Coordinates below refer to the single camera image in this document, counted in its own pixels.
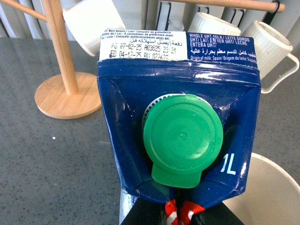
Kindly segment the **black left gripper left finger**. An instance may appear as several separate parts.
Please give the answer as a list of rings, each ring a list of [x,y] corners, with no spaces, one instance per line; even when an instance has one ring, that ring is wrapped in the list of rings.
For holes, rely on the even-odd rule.
[[[138,198],[121,225],[166,225],[165,205]]]

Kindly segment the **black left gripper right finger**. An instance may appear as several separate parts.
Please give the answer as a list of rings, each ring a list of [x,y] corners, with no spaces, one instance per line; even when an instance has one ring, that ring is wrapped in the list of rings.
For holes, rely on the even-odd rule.
[[[224,204],[220,203],[203,212],[194,214],[192,225],[244,225],[244,223]]]

